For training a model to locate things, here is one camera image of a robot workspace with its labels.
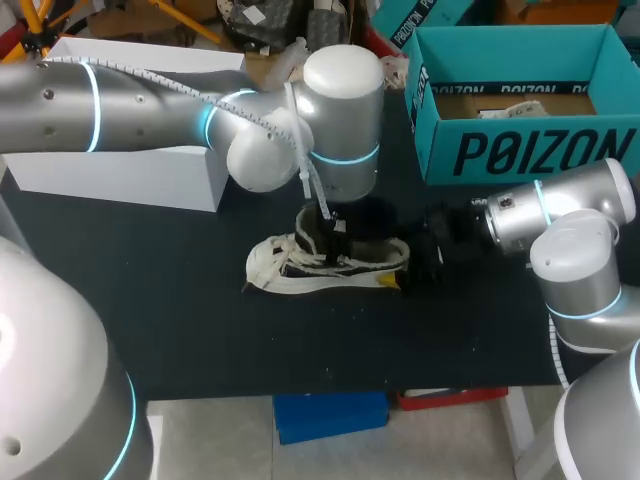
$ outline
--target blue led ring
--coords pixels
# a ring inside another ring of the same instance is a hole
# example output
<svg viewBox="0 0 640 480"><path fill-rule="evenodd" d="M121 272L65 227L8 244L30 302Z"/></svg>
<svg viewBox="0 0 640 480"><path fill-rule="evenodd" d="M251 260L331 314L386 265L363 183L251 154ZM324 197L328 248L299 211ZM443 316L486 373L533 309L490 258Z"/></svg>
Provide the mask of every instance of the blue led ring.
<svg viewBox="0 0 640 480"><path fill-rule="evenodd" d="M220 99L221 102L229 102L231 100L233 100L234 98L239 97L240 95L244 95L245 93L256 93L255 90L252 90L250 88L243 88L241 90L238 90L237 92L233 92L230 93L228 95L225 95L224 97L222 97ZM209 145L209 148L211 150L213 150L213 146L211 145L211 141L209 140L209 127L211 126L211 121L213 120L213 116L215 115L215 113L218 111L218 107L216 107L215 105L212 106L211 111L209 112L209 116L207 117L207 121L204 124L204 138L207 141L207 145Z"/></svg>
<svg viewBox="0 0 640 480"><path fill-rule="evenodd" d="M638 345L640 340L633 346L631 352L631 365L629 366L629 372L631 374L631 391L633 392L633 399L636 402L636 408L640 411L640 388L638 388L638 377L636 376L636 356L638 355Z"/></svg>
<svg viewBox="0 0 640 480"><path fill-rule="evenodd" d="M84 62L80 62L80 65L84 67L89 75L89 82L91 82L91 91L93 92L93 137L91 137L91 144L87 149L87 153L93 152L98 146L98 139L100 138L100 128L102 126L102 111L100 110L100 92L98 91L98 80L96 79L96 72L93 71L89 65Z"/></svg>
<svg viewBox="0 0 640 480"><path fill-rule="evenodd" d="M355 165L357 163L366 162L367 160L372 159L375 156L375 154L378 153L378 150L380 150L380 144L376 145L376 148L374 148L371 153L368 153L364 157L354 158L351 160L338 160L335 158L327 158L327 157L323 157L322 155L316 152L311 152L311 155L313 155L314 158L320 160L321 162L330 163L331 165L342 166L342 165Z"/></svg>
<svg viewBox="0 0 640 480"><path fill-rule="evenodd" d="M124 457L127 454L127 450L129 450L129 446L131 445L131 439L133 438L133 431L136 426L136 415L137 415L137 408L138 408L136 404L136 392L133 389L133 383L131 382L131 378L129 377L128 374L127 374L127 380L129 380L129 387L131 387L131 401L133 402L132 413L131 413L131 425L129 425L129 433L127 435L127 439L124 442L124 446L120 451L120 455L118 455L118 458L113 463L113 466L111 467L107 475L105 475L104 480L111 480L113 476L116 474L116 471L118 470L120 465L122 464L122 461L124 460Z"/></svg>
<svg viewBox="0 0 640 480"><path fill-rule="evenodd" d="M538 200L540 200L540 208L542 208L544 219L547 221L547 225L551 225L551 217L549 216L549 209L547 208L547 202L544 199L544 194L542 193L542 183L540 182L540 180L534 180L533 186L535 187L536 193L538 194Z"/></svg>
<svg viewBox="0 0 640 480"><path fill-rule="evenodd" d="M598 310L597 312L594 312L594 313L589 313L587 315L565 315L564 313L556 312L549 305L547 305L547 308L552 314L561 318L567 318L569 320L589 320L590 318L599 317L600 315L604 314L605 312L613 308L615 304L618 303L621 297L622 297L622 287L620 288L620 291L618 292L618 295L616 295L616 298L613 300L613 302L611 302L609 305L607 305L603 309Z"/></svg>

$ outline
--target teal box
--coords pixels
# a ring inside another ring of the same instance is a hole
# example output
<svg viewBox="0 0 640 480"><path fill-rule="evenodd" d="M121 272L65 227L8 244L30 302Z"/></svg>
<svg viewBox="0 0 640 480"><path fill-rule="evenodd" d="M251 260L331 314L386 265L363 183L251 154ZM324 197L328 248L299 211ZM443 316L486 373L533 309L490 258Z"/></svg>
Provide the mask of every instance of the teal box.
<svg viewBox="0 0 640 480"><path fill-rule="evenodd" d="M640 170L640 69L607 25L420 28L405 90L430 185L529 182L612 157ZM442 120L437 94L589 95L596 115Z"/></svg>
<svg viewBox="0 0 640 480"><path fill-rule="evenodd" d="M473 0L386 0L373 17L374 28L397 48L409 51L409 39L420 26L455 25Z"/></svg>

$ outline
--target shoe sole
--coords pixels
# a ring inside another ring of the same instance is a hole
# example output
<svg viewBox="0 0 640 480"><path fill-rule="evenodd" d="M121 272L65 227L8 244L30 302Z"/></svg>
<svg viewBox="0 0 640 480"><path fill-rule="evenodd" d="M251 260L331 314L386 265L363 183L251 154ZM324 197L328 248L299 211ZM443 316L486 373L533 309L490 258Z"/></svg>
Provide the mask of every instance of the shoe sole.
<svg viewBox="0 0 640 480"><path fill-rule="evenodd" d="M378 278L402 269L402 266L398 266L385 270L358 273L350 277L287 278L278 276L269 279L267 275L262 273L257 273L255 276L252 275L257 270L258 265L256 259L257 248L258 246L254 247L247 258L247 278L254 278L254 281L249 281L249 283L265 292L282 295L303 295L328 288L391 288L387 285L382 285ZM262 283L264 283L264 287L259 287L258 285Z"/></svg>

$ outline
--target open box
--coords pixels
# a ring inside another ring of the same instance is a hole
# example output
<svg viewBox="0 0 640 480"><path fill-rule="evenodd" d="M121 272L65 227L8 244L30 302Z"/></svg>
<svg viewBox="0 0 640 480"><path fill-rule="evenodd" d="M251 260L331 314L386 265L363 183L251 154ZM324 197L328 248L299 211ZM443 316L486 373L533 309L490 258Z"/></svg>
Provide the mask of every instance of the open box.
<svg viewBox="0 0 640 480"><path fill-rule="evenodd" d="M420 28L409 58L428 184L528 182L606 157L640 170L640 70L610 26ZM527 99L549 116L477 118Z"/></svg>

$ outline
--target red crate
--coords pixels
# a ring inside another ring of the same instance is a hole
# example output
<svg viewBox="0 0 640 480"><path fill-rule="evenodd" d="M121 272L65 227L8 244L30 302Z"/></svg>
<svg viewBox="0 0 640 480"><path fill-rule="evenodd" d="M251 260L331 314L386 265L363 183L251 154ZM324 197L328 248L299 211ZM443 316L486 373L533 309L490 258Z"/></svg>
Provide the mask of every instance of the red crate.
<svg viewBox="0 0 640 480"><path fill-rule="evenodd" d="M501 388L479 388L465 390L460 393L421 395L417 397L405 397L398 393L396 398L402 410L413 411L425 408L450 407L452 405L463 405L465 403L485 402L496 398L506 397L509 393L507 387Z"/></svg>

